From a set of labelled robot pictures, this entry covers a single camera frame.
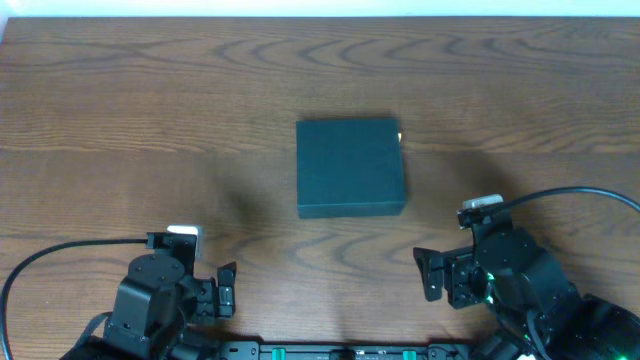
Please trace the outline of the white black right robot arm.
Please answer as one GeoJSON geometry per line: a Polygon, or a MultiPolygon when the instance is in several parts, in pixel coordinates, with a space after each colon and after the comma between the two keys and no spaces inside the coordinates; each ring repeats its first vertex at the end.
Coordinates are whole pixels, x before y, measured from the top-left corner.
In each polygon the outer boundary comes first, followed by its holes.
{"type": "Polygon", "coordinates": [[[414,248],[427,301],[455,309],[483,303],[498,331],[471,359],[636,359],[639,318],[591,294],[582,295],[560,262],[510,215],[464,221],[469,247],[447,252],[414,248]]]}

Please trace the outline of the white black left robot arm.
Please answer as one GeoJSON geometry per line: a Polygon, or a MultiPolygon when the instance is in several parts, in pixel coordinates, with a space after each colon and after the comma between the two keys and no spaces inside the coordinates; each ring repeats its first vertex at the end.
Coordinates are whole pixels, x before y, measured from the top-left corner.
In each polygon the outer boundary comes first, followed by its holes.
{"type": "Polygon", "coordinates": [[[236,310],[237,264],[208,280],[193,276],[194,258],[150,254],[135,258],[118,287],[111,312],[95,316],[64,358],[205,359],[223,357],[223,345],[194,331],[236,310]]]}

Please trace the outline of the dark green box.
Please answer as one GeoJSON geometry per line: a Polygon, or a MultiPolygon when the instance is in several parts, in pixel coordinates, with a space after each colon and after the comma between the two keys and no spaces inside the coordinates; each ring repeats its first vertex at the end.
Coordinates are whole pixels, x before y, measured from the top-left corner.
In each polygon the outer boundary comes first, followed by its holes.
{"type": "Polygon", "coordinates": [[[395,216],[407,203],[394,118],[299,121],[296,160],[302,219],[395,216]]]}

